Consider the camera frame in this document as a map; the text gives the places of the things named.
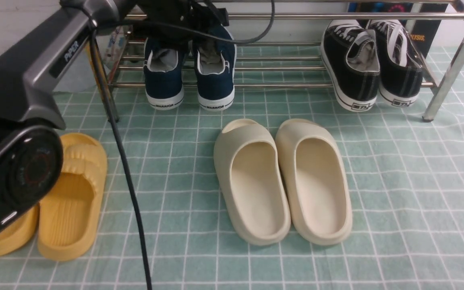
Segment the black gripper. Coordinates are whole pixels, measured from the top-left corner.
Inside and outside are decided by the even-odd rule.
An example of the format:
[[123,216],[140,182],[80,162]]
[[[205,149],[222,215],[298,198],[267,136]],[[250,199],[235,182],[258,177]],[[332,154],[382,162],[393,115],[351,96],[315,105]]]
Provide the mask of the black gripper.
[[211,0],[139,0],[137,6],[147,18],[136,24],[136,36],[152,38],[168,48],[203,39],[192,31],[209,34],[212,28],[230,24],[227,10]]

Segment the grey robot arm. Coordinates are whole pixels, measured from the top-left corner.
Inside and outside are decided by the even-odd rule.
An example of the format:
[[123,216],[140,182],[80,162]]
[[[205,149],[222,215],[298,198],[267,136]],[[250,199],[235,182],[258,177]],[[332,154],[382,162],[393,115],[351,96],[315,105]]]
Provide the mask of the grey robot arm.
[[0,233],[55,185],[66,124],[53,98],[61,77],[93,38],[139,6],[168,44],[182,44],[214,25],[225,9],[205,0],[62,0],[61,8],[0,55]]

